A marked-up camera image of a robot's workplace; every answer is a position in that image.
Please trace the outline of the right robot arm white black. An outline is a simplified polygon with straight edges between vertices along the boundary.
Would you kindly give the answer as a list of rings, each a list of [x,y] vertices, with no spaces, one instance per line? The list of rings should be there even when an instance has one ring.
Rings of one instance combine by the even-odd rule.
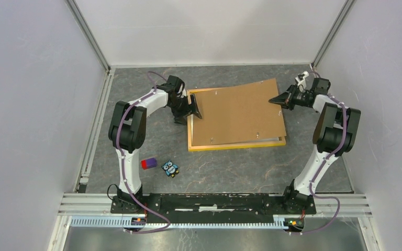
[[[328,79],[315,77],[311,88],[306,89],[307,75],[299,74],[287,91],[269,100],[283,109],[302,106],[320,114],[312,136],[312,154],[301,173],[286,187],[281,199],[283,210],[289,214],[315,211],[316,187],[328,168],[352,150],[362,114],[329,94],[331,83]]]

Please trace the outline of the brown cardboard backing board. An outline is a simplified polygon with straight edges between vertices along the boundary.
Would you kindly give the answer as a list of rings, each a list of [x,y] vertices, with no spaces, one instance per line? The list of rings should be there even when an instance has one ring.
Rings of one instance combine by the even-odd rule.
[[[203,116],[193,116],[195,145],[228,144],[278,138],[286,131],[276,79],[232,87],[192,89]]]

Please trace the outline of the yellow wooden picture frame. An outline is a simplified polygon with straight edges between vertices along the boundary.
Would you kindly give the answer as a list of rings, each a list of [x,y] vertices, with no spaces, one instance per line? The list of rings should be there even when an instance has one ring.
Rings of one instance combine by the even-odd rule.
[[[187,144],[188,151],[215,151],[215,150],[233,150],[233,149],[248,149],[248,148],[259,148],[259,147],[273,147],[273,146],[284,146],[286,145],[287,132],[284,136],[271,139],[246,141],[246,142],[236,142],[228,144],[210,144],[210,145],[195,145],[193,143],[193,115],[187,118]]]

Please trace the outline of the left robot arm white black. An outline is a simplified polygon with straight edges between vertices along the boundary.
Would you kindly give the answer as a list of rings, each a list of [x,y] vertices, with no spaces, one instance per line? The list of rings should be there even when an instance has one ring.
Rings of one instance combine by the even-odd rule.
[[[191,115],[202,117],[195,95],[187,94],[184,81],[173,75],[165,83],[152,87],[142,97],[130,102],[117,102],[113,111],[108,138],[119,160],[117,198],[124,202],[124,207],[131,213],[137,213],[143,208],[139,150],[146,138],[147,118],[165,107],[170,108],[174,123],[177,124],[186,124]]]

